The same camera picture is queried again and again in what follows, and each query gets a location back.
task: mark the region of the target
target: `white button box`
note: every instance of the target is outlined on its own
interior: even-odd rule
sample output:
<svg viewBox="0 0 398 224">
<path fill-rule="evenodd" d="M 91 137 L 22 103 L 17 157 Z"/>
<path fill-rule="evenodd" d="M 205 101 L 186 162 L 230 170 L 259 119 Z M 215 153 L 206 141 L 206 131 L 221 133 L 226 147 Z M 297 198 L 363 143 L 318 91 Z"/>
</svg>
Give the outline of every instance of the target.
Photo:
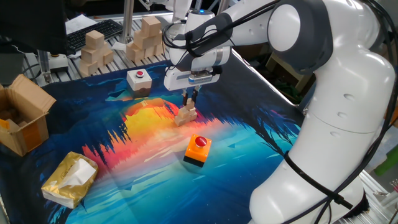
<svg viewBox="0 0 398 224">
<path fill-rule="evenodd" d="M 149 96 L 152 79 L 145 69 L 128 71 L 127 82 L 134 98 Z"/>
</svg>

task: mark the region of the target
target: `red button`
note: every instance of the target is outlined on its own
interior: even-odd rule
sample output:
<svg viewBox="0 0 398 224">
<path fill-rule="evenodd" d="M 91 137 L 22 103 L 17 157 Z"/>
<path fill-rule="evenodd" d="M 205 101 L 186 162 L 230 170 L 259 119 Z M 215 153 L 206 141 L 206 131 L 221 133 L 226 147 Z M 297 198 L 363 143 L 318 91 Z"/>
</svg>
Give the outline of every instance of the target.
<svg viewBox="0 0 398 224">
<path fill-rule="evenodd" d="M 205 147 L 207 144 L 207 140 L 206 138 L 199 136 L 195 139 L 195 143 L 198 147 Z"/>
</svg>

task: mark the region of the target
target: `stacked wooden blocks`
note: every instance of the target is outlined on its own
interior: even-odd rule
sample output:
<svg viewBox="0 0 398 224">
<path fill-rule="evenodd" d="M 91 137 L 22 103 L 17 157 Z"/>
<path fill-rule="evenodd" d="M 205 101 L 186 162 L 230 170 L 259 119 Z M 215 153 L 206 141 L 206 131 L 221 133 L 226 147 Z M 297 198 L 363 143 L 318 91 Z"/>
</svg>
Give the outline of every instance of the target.
<svg viewBox="0 0 398 224">
<path fill-rule="evenodd" d="M 135 31 L 134 42 L 127 44 L 126 56 L 133 62 L 163 53 L 161 23 L 154 16 L 142 19 L 142 29 Z"/>
<path fill-rule="evenodd" d="M 174 118 L 174 122 L 177 126 L 181 126 L 195 120 L 197 117 L 198 113 L 195 108 L 195 102 L 189 98 L 187 104 L 178 111 L 178 115 Z"/>
<path fill-rule="evenodd" d="M 105 42 L 105 36 L 93 30 L 86 34 L 86 46 L 81 50 L 79 71 L 87 77 L 94 74 L 98 68 L 113 62 L 113 51 Z"/>
</svg>

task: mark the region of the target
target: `wooden block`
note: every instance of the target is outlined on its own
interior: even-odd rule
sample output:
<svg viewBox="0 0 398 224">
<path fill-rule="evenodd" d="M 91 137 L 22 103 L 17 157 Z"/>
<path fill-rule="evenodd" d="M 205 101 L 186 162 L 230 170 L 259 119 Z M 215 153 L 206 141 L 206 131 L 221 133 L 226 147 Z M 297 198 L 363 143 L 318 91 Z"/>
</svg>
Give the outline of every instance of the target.
<svg viewBox="0 0 398 224">
<path fill-rule="evenodd" d="M 79 66 L 79 71 L 81 75 L 84 77 L 88 77 L 92 74 L 94 74 L 98 69 L 98 63 L 88 63 L 84 60 L 80 60 L 80 66 Z"/>
<path fill-rule="evenodd" d="M 126 57 L 133 62 L 144 59 L 145 51 L 141 50 L 135 43 L 127 44 L 126 46 Z"/>
<path fill-rule="evenodd" d="M 113 51 L 109 50 L 107 53 L 104 54 L 104 65 L 113 62 Z"/>
<path fill-rule="evenodd" d="M 189 98 L 189 99 L 187 100 L 187 105 L 185 105 L 184 107 L 185 107 L 187 110 L 194 109 L 194 107 L 195 107 L 195 102 L 193 102 L 192 99 Z"/>
<path fill-rule="evenodd" d="M 174 123 L 175 123 L 178 127 L 181 126 L 181 125 L 186 124 L 187 122 L 188 122 L 187 119 L 182 119 L 182 118 L 179 117 L 179 116 L 176 116 L 176 117 L 174 118 Z"/>
<path fill-rule="evenodd" d="M 158 44 L 158 45 L 155 46 L 154 55 L 161 55 L 162 53 L 164 53 L 164 51 L 163 51 L 163 44 L 160 43 L 160 44 Z"/>
<path fill-rule="evenodd" d="M 25 125 L 27 125 L 27 122 L 26 122 L 26 121 L 22 121 L 22 122 L 20 122 L 20 123 L 18 124 L 18 126 L 20 126 L 20 127 L 24 127 Z"/>
<path fill-rule="evenodd" d="M 145 37 L 153 37 L 160 31 L 162 24 L 154 16 L 148 16 L 142 19 L 142 31 Z"/>
<path fill-rule="evenodd" d="M 186 108 L 180 108 L 177 116 L 179 116 L 182 119 L 186 119 L 190 116 L 189 110 L 187 110 Z"/>
<path fill-rule="evenodd" d="M 18 126 L 18 124 L 16 124 L 15 122 L 13 122 L 11 119 L 7 119 L 7 122 L 8 122 L 9 125 L 10 125 L 10 128 L 9 128 L 10 131 L 18 131 L 18 129 L 20 128 L 20 127 Z"/>
<path fill-rule="evenodd" d="M 194 113 L 193 115 L 191 115 L 191 116 L 188 117 L 188 120 L 189 120 L 189 121 L 193 121 L 193 120 L 195 120 L 197 117 L 198 117 L 198 113 L 195 111 L 195 113 Z"/>
<path fill-rule="evenodd" d="M 98 50 L 104 45 L 105 36 L 104 34 L 93 30 L 86 34 L 86 46 L 93 50 Z"/>
<path fill-rule="evenodd" d="M 97 62 L 101 55 L 101 50 L 93 50 L 88 47 L 83 47 L 81 49 L 81 60 L 87 63 Z"/>
<path fill-rule="evenodd" d="M 12 114 L 10 111 L 0 111 L 0 119 L 7 121 L 8 119 L 12 119 Z"/>
<path fill-rule="evenodd" d="M 104 46 L 101 48 L 101 51 L 100 51 L 100 53 L 99 53 L 99 57 L 98 57 L 98 60 L 97 60 L 98 68 L 101 68 L 102 66 L 105 65 L 104 55 L 105 55 L 106 53 L 108 53 L 109 51 L 112 51 L 112 50 L 109 49 L 108 43 L 107 43 L 107 42 L 104 42 Z"/>
<path fill-rule="evenodd" d="M 162 42 L 162 31 L 153 37 L 145 37 L 142 30 L 134 32 L 134 43 L 142 50 L 159 45 Z"/>
<path fill-rule="evenodd" d="M 155 52 L 155 46 L 149 47 L 148 49 L 145 49 L 144 58 L 147 58 L 147 57 L 150 57 L 150 56 L 154 56 L 154 52 Z"/>
<path fill-rule="evenodd" d="M 190 110 L 189 110 L 189 116 L 194 115 L 196 112 L 197 112 L 197 109 L 196 109 L 196 108 L 190 109 Z"/>
<path fill-rule="evenodd" d="M 104 66 L 103 55 L 109 51 L 108 43 L 103 42 L 100 49 L 93 50 L 88 47 L 83 47 L 81 50 L 81 59 L 87 63 L 98 63 L 98 67 Z"/>
</svg>

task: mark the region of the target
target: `emergency stop button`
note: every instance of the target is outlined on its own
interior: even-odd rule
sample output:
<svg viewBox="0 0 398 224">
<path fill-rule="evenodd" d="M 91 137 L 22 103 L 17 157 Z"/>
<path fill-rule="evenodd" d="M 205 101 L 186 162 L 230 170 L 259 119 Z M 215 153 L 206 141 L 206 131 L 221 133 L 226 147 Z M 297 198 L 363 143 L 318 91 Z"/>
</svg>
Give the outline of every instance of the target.
<svg viewBox="0 0 398 224">
<path fill-rule="evenodd" d="M 142 78 L 142 77 L 144 77 L 144 72 L 138 71 L 137 74 L 136 74 L 136 77 L 137 77 L 137 78 Z"/>
<path fill-rule="evenodd" d="M 198 147 L 202 148 L 207 145 L 207 140 L 206 138 L 199 136 L 195 139 L 195 143 Z"/>
</svg>

